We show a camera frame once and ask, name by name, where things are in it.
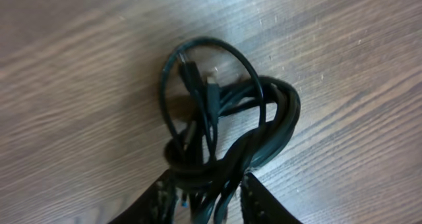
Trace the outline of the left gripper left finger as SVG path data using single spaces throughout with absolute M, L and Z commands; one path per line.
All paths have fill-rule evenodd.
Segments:
M 178 195 L 168 169 L 109 224 L 173 224 Z

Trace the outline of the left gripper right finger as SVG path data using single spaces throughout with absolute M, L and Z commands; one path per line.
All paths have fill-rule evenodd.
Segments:
M 241 211 L 246 224 L 301 224 L 252 174 L 241 181 Z

